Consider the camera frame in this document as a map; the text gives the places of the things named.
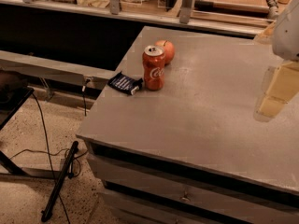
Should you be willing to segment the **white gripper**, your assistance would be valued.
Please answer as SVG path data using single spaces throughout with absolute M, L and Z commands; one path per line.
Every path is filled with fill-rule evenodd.
M 262 93 L 259 95 L 253 117 L 261 122 L 274 119 L 283 107 L 299 92 L 299 0 L 291 0 L 278 16 L 273 37 L 273 52 L 283 58 L 279 67 L 266 70 Z

